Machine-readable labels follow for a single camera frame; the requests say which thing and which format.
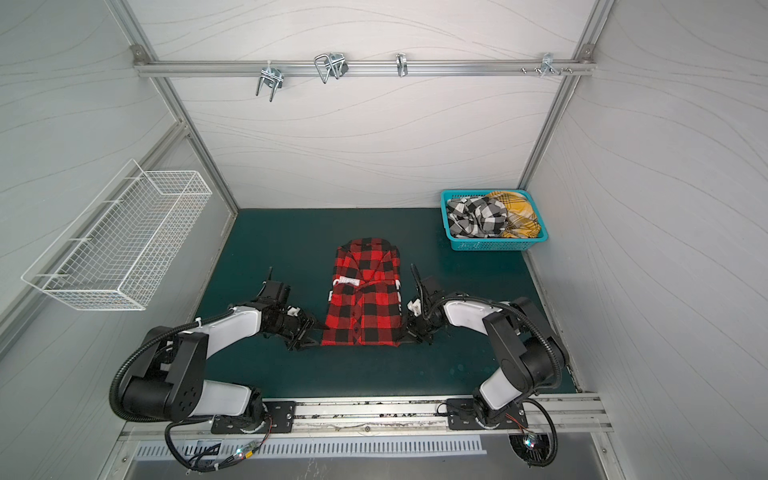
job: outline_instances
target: red and black plaid shirt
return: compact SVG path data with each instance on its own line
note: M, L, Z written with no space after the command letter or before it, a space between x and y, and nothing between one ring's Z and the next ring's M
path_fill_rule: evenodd
M392 345L402 327L400 256L380 238L351 240L336 251L323 345Z

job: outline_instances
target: cable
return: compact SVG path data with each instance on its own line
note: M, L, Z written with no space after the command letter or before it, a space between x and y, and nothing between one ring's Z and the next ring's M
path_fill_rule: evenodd
M216 322L217 320L221 320L224 317L229 316L230 314L231 314L231 310L228 310L225 313L221 313L220 315L212 316L211 318L202 320L200 324L207 325L208 323L213 323L213 322ZM133 362L135 362L142 354L144 354L144 352L146 352L151 347L157 345L158 343L164 340L172 339L178 333L181 333L185 330L195 329L198 326L200 325L198 325L197 322L185 323L184 325L179 325L173 329L168 330L165 333L161 333L160 335L154 337L153 339L149 339L147 342L144 343L144 345L140 346L132 354L129 355L129 357L125 360L125 362L123 362L123 365L118 369L117 373L114 374L114 378L112 379L112 384L110 384L109 386L109 406L112 408L112 412L114 412L115 415L125 420L126 422L146 423L146 422L161 421L160 419L147 417L145 415L136 415L124 409L120 396L118 395L120 390L120 384L123 382L123 378L125 377L126 372L128 371L128 369L130 369Z
M445 405L445 411L444 411L444 412L440 412L440 407L442 407L443 405ZM450 416L452 413L455 413L455 414L459 414L459 410L461 410L461 411L463 411L463 412L475 413L475 409L473 409L472 407L462 407L461 405L459 405L459 406L456 406L456 408L457 408L458 410L454 410L454 411L452 412L452 411L449 409L449 405L448 405L448 403L447 403L447 402L440 402L440 403L437 405L437 408L435 409L435 416L438 416L438 417L447 417L447 416Z
M547 419L547 423L549 424L549 429L552 431L552 435L550 437L549 441L549 452L547 453L547 458L544 460L541 460L540 462L536 462L534 460L526 460L526 463L528 463L531 466L534 467L545 467L552 462L554 462L554 457L558 454L558 433L554 429L554 423L552 422L552 417L549 416L549 413L547 413L546 410L544 410L544 407L541 406L541 403L533 400L533 399L525 399L523 400L523 403L530 403L537 409L541 411L541 413L544 414L544 418Z
M517 424L518 424L518 427L520 427L520 431L521 431L521 432L523 432L523 433L526 433L526 432L533 432L532 430L525 428L525 427L524 427L524 426L523 426L523 425L522 425L520 422L518 422L518 420L517 420L515 417L513 417L512 415L509 415L508 413L507 413L506 415L507 415L507 418L508 418L508 419L510 419L510 420L512 420L513 422L515 422L515 423L517 423Z
M199 457L202 457L203 454L207 452L210 448L204 450L202 454L193 456L192 458L190 458L190 460L187 460L182 454L179 453L178 450L176 450L176 445L174 445L173 440L170 439L170 430L173 427L178 427L182 425L193 425L195 423L207 422L208 420L210 420L210 417L189 417L179 422L171 422L165 426L165 432L163 434L163 437L165 437L165 445L168 447L168 450L170 450L170 454L173 455L174 458L180 464L182 464L182 466L185 467L187 470L191 470L193 472L200 472L200 473L215 472L217 470L221 470L222 468L227 468L227 467L231 467L232 465L237 465L238 463L243 461L242 459L235 459L235 455L230 455L221 462L214 463L213 465L199 467L197 466L197 461L199 460Z
M170 438L170 431L174 427L182 426L182 425L194 425L196 423L202 423L207 422L210 420L210 417L188 417L184 420L181 420L179 422L171 422L165 427L165 432L163 437L165 438L165 445L168 447L168 450L170 450L170 454L174 456L174 458L182 464L183 467L185 467L187 470L191 470L193 472L200 472L200 473L206 473L206 472L215 472L216 470L221 470L222 468L228 468L232 465L237 465L238 463L242 462L246 458L250 458L255 452L257 452L259 449L261 449L262 445L264 445L264 442L270 437L270 433L272 432L272 417L267 417L266 420L270 423L270 427L267 429L266 434L264 435L264 438L261 439L260 442L249 442L241 449L238 449L234 455L230 455L226 457L223 461L214 463L212 465L206 465L204 467L198 466L198 462L205 456L205 455L212 455L213 452L221 447L221 444L218 443L216 445L212 445L211 447L208 447L207 449L204 449L202 452L197 453L195 455L192 455L189 460L187 460L177 449L176 445L174 445L173 440Z
M416 282L416 292L419 295L419 302L422 304L422 313L424 313L427 309L426 298L424 297L424 285L422 284L422 276L419 275L419 269L416 268L414 263L411 263L411 273L413 274L413 279Z
M560 365L560 362L558 361L557 356L554 354L554 349L552 348L552 345L547 341L547 339L544 337L544 335L541 333L541 330L538 329L535 323L533 323L523 312L520 310L507 305L506 303L500 303L500 302L493 302L491 300L486 300L484 298L479 298L477 296L469 296L469 295L461 295L461 296L447 296L440 299L438 302L435 303L435 305L432 305L432 308L429 309L428 312L422 312L424 315L424 318L429 320L429 317L432 316L432 314L442 305L446 304L447 302L451 302L453 300L459 300L462 302L466 301L472 301L472 302L478 302L483 303L488 306L492 306L494 308L498 308L500 310L504 310L507 313L511 313L515 317L517 317L520 322L528 327L528 329L531 331L531 334L534 338L541 344L541 346L544 347L544 351L547 353L547 357L549 358L550 364L552 364L552 370L554 371L554 382L548 385L543 385L551 388L557 388L560 386L560 383L563 380L563 369Z

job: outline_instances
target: aluminum rail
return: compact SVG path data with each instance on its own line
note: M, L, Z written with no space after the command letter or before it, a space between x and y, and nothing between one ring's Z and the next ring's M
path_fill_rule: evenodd
M380 60L347 61L345 77L397 77L397 62ZM149 61L134 65L140 77L258 77L266 61ZM286 78L318 77L312 61L271 61ZM554 60L558 73L549 76L591 75L595 63L590 61ZM541 60L408 60L409 77L537 77Z
M615 0L596 0L594 7L592 8L592 13L587 20L587 25L584 27L584 31L581 33L581 38L576 45L574 58L592 61L595 46L598 43L598 38L600 38L600 33L603 31L603 27L611 12L611 7L614 5L614 1ZM531 150L531 155L528 157L528 162L525 164L525 169L523 169L523 173L520 176L520 181L518 182L519 189L528 189L528 185L531 183L536 168L549 146L554 131L560 124L560 120L563 118L565 108L568 106L568 102L576 91L576 85L578 84L579 78L580 77L564 78L560 83L558 92L555 94L554 100L552 101L552 106L549 108L549 113L544 120L544 126L541 128L541 132L536 139L533 150Z
M447 398L458 396L349 397L322 399L272 399L296 401L291 433L278 437L359 436L359 435L465 435L519 432L517 425L501 425L493 430L450 430L448 418L437 416L438 407ZM613 432L600 396L595 393L545 394L535 396L552 417L558 432ZM523 405L528 427L534 432L548 432L549 425L534 406ZM123 428L120 440L157 440L163 438L165 422L131 423ZM174 429L174 438L220 438L210 433L210 424L185 425ZM231 434L227 438L258 435Z

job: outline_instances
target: metal bracket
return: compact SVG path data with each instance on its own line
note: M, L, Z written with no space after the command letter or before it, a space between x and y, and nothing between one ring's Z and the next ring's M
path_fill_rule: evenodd
M395 59L397 62L397 76L405 77L408 74L408 60L406 59L406 54L398 53Z
M266 412L272 419L270 433L290 433L293 429L293 417L296 411L296 402L264 402ZM262 424L255 432L244 432L243 429L253 428L248 422L237 417L218 416L210 426L210 432L214 435L227 435L244 433L265 433L270 427Z
M592 63L592 55L594 54L594 43L585 43L581 46L581 50L578 52L578 58L581 63Z
M276 69L272 68L269 65L266 66L266 68L261 69L261 76L259 76L259 83L256 86L256 96L259 96L259 91L261 90L261 86L266 85L267 87L271 88L272 91L270 92L270 101L272 101L273 98L275 98L275 91L278 88L283 87L283 73Z
M473 409L472 399L447 399L445 401L445 408L449 412L448 428L451 430L514 430L518 428L518 424L515 423L515 420L524 427L528 426L528 420L525 418L525 410L523 408L518 409L518 407L514 405L510 406L505 413L514 417L515 420L507 419L505 415L502 423L495 427L482 425L480 421L477 420Z
M549 74L560 75L563 72L562 70L558 70L557 68L552 66L553 61L554 61L554 57L552 56L551 53L544 54L544 57L541 59L541 67L536 68L536 72L540 77L543 77Z
M146 65L149 63L149 54L143 45L131 45L131 53L134 55L134 65Z
M349 70L343 53L323 53L315 57L315 68L320 74L320 80L327 83L331 74L339 80Z

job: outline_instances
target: metal hook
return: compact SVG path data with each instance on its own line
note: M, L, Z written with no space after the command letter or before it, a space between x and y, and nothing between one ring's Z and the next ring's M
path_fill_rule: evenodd
M405 77L408 74L408 60L406 54L398 53L395 56L395 62L397 62L397 76Z
M320 74L320 80L327 83L331 74L339 80L349 70L343 53L323 53L315 57L315 68Z
M259 91L261 90L262 85L266 85L272 89L270 92L270 101L272 101L272 99L275 98L275 91L277 91L278 88L283 87L283 73L276 68L272 68L270 63L267 63L266 68L261 69L259 83L256 85L257 97L259 96Z
M542 60L541 60L541 67L536 69L538 74L540 76L542 76L542 77L544 75L547 75L547 74L550 74L550 73L556 74L556 75L560 75L562 73L562 71L561 70L556 70L552 66L552 62L553 61L554 61L554 57L552 56L552 54L551 53L545 53L544 54L544 58L542 58Z

